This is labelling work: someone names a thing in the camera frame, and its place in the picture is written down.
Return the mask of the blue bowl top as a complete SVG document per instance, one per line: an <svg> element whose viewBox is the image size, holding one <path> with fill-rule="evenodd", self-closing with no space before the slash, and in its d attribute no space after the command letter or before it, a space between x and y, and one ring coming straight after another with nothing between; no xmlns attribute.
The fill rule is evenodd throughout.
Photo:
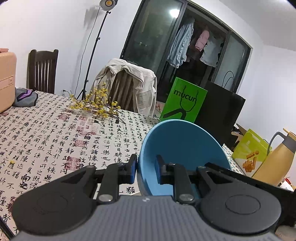
<svg viewBox="0 0 296 241"><path fill-rule="evenodd" d="M173 195L172 185L158 184L155 162L160 155L166 164L195 170L210 162L231 169L220 144L204 129L185 120L165 120L145 136L138 156L137 184L143 196Z"/></svg>

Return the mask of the calligraphy print tablecloth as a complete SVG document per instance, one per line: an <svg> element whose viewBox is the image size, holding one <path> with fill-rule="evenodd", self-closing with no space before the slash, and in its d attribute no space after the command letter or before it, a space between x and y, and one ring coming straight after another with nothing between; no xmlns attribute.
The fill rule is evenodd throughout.
<svg viewBox="0 0 296 241"><path fill-rule="evenodd" d="M87 165L104 169L140 151L156 118L122 110L120 122L69 108L70 99L39 92L35 106L1 113L1 218L17 233L11 208L26 191Z"/></svg>

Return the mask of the yellow flower branch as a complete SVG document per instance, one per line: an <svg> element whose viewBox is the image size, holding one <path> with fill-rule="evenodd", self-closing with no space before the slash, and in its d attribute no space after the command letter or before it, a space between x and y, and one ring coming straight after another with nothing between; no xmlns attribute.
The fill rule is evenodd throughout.
<svg viewBox="0 0 296 241"><path fill-rule="evenodd" d="M69 94L71 104L68 106L72 110L90 113L95 118L114 118L116 123L125 123L119 116L121 107L117 101L112 101L108 94L107 83L103 82L102 87L95 87L79 100L72 93Z"/></svg>

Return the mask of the green mucun paper bag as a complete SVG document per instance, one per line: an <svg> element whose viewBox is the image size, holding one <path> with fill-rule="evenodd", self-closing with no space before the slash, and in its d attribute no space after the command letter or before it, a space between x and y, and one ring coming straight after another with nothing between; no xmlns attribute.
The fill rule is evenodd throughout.
<svg viewBox="0 0 296 241"><path fill-rule="evenodd" d="M194 123L207 90L176 77L166 100L160 121L177 119Z"/></svg>

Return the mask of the black paper bag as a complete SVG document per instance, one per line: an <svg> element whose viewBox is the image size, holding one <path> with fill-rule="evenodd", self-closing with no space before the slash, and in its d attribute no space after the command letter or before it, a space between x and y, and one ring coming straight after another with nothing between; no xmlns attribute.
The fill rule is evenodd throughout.
<svg viewBox="0 0 296 241"><path fill-rule="evenodd" d="M206 130L222 146L231 136L245 99L211 81L204 85L206 97L194 124Z"/></svg>

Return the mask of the chair with beige jacket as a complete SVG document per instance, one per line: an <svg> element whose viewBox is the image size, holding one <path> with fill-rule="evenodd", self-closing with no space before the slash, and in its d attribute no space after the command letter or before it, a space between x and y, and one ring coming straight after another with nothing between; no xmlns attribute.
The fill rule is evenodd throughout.
<svg viewBox="0 0 296 241"><path fill-rule="evenodd" d="M120 71L108 85L108 103L117 102L123 110L135 112L133 107L133 77L125 70Z"/></svg>

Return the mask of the yellow-green gift bag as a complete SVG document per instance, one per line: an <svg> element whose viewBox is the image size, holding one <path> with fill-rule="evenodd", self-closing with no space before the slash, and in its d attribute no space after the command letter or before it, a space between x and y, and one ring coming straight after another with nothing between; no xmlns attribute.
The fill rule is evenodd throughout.
<svg viewBox="0 0 296 241"><path fill-rule="evenodd" d="M249 129L234 149L232 158L243 173L253 177L267 156L269 143Z"/></svg>

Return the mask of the beige jacket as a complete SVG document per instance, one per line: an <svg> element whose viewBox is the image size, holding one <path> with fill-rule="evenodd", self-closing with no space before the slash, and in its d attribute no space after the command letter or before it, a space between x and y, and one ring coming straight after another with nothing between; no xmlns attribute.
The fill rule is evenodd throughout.
<svg viewBox="0 0 296 241"><path fill-rule="evenodd" d="M157 77L147 68L129 63L123 59L111 59L97 74L91 90L102 87L103 82L110 84L111 78L120 71L125 70L133 77L133 107L135 113L153 116L157 99Z"/></svg>

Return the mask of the yellow thermos jug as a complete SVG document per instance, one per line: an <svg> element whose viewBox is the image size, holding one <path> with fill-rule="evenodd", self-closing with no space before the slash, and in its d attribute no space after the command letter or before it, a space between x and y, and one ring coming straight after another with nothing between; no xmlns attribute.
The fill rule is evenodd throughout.
<svg viewBox="0 0 296 241"><path fill-rule="evenodd" d="M267 148L266 159L252 177L255 180L278 186L290 170L295 157L295 134L285 128L283 130L287 135L276 132L272 137ZM270 152L271 144L276 136L282 137L283 141Z"/></svg>

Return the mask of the grey purple cloth pouch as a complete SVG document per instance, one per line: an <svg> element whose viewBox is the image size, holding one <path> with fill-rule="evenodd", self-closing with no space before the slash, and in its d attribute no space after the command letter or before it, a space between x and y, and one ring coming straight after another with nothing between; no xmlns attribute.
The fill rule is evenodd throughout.
<svg viewBox="0 0 296 241"><path fill-rule="evenodd" d="M15 88L15 101L13 106L26 108L35 106L38 100L38 94L34 89Z"/></svg>

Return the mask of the hanging blue shirt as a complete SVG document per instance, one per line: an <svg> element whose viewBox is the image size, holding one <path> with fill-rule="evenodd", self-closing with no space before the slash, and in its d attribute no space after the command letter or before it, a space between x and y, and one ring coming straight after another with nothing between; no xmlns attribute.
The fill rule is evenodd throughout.
<svg viewBox="0 0 296 241"><path fill-rule="evenodd" d="M178 30L170 48L167 62L174 68L179 68L187 59L187 49L194 32L194 18L188 18Z"/></svg>

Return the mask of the hanging white garment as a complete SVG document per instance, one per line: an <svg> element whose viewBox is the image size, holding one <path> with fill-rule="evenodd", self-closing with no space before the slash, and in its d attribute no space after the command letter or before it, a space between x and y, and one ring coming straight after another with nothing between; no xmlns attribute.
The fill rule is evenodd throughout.
<svg viewBox="0 0 296 241"><path fill-rule="evenodd" d="M218 62L218 54L221 52L221 44L224 42L223 38L216 38L214 35L210 35L204 52L200 58L200 61L204 64L216 67Z"/></svg>

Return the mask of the dark wooden chair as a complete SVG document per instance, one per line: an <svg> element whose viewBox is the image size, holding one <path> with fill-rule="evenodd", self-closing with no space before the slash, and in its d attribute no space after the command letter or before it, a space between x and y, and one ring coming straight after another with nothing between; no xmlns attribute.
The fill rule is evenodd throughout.
<svg viewBox="0 0 296 241"><path fill-rule="evenodd" d="M55 78L59 50L37 51L28 56L27 88L46 93L55 93Z"/></svg>

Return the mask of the dark glass sliding door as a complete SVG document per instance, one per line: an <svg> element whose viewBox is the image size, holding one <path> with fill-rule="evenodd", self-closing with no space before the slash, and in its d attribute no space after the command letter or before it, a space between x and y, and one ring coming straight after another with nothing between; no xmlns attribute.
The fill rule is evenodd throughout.
<svg viewBox="0 0 296 241"><path fill-rule="evenodd" d="M188 18L194 18L194 32L187 49L187 59L174 68L167 57L178 30ZM200 61L204 52L195 44L203 30L223 38L216 67ZM122 59L151 69L157 76L157 99L165 102L176 77L204 87L211 81L236 92L248 58L250 47L222 20L192 1L142 1L128 33Z"/></svg>

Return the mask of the hanging pink garment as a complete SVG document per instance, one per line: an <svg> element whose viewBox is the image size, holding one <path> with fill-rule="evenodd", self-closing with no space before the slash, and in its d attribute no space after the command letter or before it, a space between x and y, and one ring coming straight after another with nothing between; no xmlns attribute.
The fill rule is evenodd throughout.
<svg viewBox="0 0 296 241"><path fill-rule="evenodd" d="M201 35L199 36L199 38L197 39L196 44L195 44L195 48L198 51L201 52L203 50L203 48L207 44L209 36L210 36L209 31L208 30L203 30L203 32L201 33Z"/></svg>

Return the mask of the pink hard case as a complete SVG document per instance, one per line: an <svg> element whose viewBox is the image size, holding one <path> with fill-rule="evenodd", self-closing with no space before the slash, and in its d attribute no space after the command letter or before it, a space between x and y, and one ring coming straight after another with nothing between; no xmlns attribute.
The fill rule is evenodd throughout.
<svg viewBox="0 0 296 241"><path fill-rule="evenodd" d="M0 112L10 108L15 101L16 55L7 48L0 53Z"/></svg>

